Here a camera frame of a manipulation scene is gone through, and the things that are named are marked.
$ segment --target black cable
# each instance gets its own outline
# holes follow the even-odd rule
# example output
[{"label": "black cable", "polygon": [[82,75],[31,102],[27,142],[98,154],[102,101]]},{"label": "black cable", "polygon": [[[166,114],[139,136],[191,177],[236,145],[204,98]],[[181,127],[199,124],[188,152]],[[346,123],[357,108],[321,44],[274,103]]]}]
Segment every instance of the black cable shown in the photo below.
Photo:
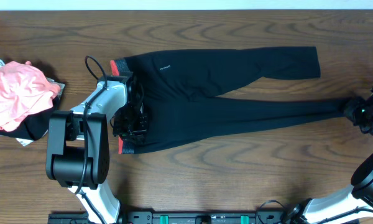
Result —
[{"label": "black cable", "polygon": [[114,118],[114,116],[109,120],[109,123],[111,124],[112,128],[114,128],[114,125],[112,123],[112,119]]},{"label": "black cable", "polygon": [[359,212],[371,212],[371,213],[373,213],[373,210],[368,209],[368,208],[355,208],[354,210],[351,210],[351,211],[346,212],[344,214],[336,215],[335,217],[331,217],[331,218],[325,218],[324,220],[320,221],[317,224],[328,223],[328,222],[335,221],[337,219],[344,218],[344,217],[347,217],[348,215],[352,215],[352,214],[359,213]]},{"label": "black cable", "polygon": [[261,224],[265,224],[262,220],[261,220],[261,216],[259,215],[259,210],[262,209],[262,207],[266,206],[267,204],[269,203],[277,203],[279,204],[280,206],[282,206],[283,209],[286,209],[286,207],[284,207],[284,205],[282,205],[280,202],[278,202],[277,200],[268,200],[266,202],[264,202],[259,208],[257,208],[256,212],[257,212],[257,217],[259,218]]},{"label": "black cable", "polygon": [[104,76],[106,76],[105,71],[104,71],[104,69],[102,68],[101,64],[100,64],[100,63],[99,63],[99,62],[98,62],[98,61],[97,61],[93,56],[87,55],[87,56],[85,57],[85,64],[86,64],[86,67],[87,67],[88,71],[91,73],[91,75],[94,76],[94,78],[95,78],[96,80],[98,80],[98,77],[94,74],[93,71],[91,71],[90,66],[88,66],[87,59],[89,59],[89,58],[91,58],[91,59],[92,59],[92,60],[93,60],[97,65],[98,65],[99,69],[101,69],[102,74],[103,74]]},{"label": "black cable", "polygon": [[85,181],[85,177],[86,177],[86,172],[87,172],[87,162],[88,162],[88,131],[90,130],[88,128],[88,124],[87,124],[87,112],[91,106],[91,104],[94,102],[94,100],[103,92],[106,90],[106,88],[108,87],[108,78],[106,76],[106,73],[104,71],[104,69],[102,68],[102,66],[99,64],[99,62],[92,56],[89,56],[87,55],[85,57],[85,64],[86,64],[86,67],[88,69],[88,71],[92,74],[92,76],[94,76],[96,79],[97,76],[91,71],[90,69],[90,66],[88,65],[88,62],[87,60],[88,59],[92,59],[97,65],[98,67],[101,69],[102,71],[102,74],[104,76],[104,79],[105,79],[105,84],[104,86],[102,87],[102,89],[97,92],[97,94],[95,94],[93,97],[91,97],[91,99],[85,103],[85,109],[84,109],[84,112],[83,112],[83,127],[84,127],[84,130],[83,130],[83,134],[84,134],[84,137],[85,137],[85,158],[84,158],[84,163],[83,163],[83,171],[81,173],[81,178],[80,178],[80,182],[79,182],[79,185],[75,191],[75,195],[79,193],[80,189],[82,188],[83,186],[83,182]]},{"label": "black cable", "polygon": [[93,206],[93,204],[91,203],[91,201],[89,200],[89,198],[87,197],[87,195],[84,192],[81,193],[81,197],[86,200],[88,206],[95,213],[95,215],[99,218],[99,220],[101,221],[101,223],[102,224],[106,224],[106,222],[104,221],[104,218],[97,211],[97,209],[95,209],[95,207]]}]

